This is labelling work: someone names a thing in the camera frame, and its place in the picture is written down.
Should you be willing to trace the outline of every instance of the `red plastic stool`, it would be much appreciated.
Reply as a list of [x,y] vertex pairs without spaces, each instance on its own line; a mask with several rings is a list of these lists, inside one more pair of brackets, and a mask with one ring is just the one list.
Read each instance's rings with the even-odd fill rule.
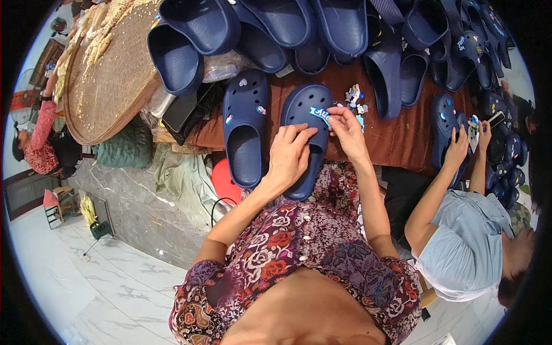
[[213,168],[211,182],[219,198],[230,198],[238,204],[241,202],[241,188],[232,181],[230,169],[228,168],[228,160],[226,158],[218,162]]

